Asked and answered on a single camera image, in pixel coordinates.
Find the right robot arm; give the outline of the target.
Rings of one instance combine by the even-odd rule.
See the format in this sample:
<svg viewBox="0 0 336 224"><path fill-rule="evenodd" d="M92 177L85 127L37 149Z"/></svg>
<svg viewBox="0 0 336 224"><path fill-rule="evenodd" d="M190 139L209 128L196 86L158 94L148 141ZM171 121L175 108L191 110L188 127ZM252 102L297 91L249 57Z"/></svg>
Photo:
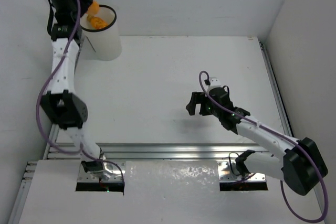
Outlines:
<svg viewBox="0 0 336 224"><path fill-rule="evenodd" d="M235 159L233 172L245 177L262 173L285 182L291 190L305 196L328 174L317 144L310 138L288 137L257 122L250 113L233 105L229 92L215 87L205 92L192 92L186 105L194 115L200 105L200 115L213 115L228 131L246 137L265 148L267 153L246 150Z"/></svg>

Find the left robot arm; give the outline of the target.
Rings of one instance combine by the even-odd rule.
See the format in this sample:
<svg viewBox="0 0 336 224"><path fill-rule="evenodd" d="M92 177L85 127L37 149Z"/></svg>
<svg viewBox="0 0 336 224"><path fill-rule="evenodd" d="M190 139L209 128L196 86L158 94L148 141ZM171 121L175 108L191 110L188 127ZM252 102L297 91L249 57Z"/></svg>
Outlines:
<svg viewBox="0 0 336 224"><path fill-rule="evenodd" d="M105 172L101 148L85 134L88 119L86 104L76 95L74 76L79 56L82 31L77 0L48 0L49 28L53 47L52 78L43 88L40 106L53 124L70 137L80 149L81 164L86 173Z"/></svg>

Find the orange bottle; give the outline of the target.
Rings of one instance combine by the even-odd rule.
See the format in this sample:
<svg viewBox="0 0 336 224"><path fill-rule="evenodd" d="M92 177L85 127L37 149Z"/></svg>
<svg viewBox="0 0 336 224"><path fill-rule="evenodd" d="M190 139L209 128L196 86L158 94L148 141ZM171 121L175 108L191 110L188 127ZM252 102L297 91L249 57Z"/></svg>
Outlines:
<svg viewBox="0 0 336 224"><path fill-rule="evenodd" d="M108 26L108 23L106 23L103 19L96 17L96 16L87 16L87 21L90 23L90 25L98 30L98 29L103 29Z"/></svg>
<svg viewBox="0 0 336 224"><path fill-rule="evenodd" d="M87 10L87 14L89 16L96 16L97 13L99 12L99 8L100 8L99 4L96 1L93 1Z"/></svg>

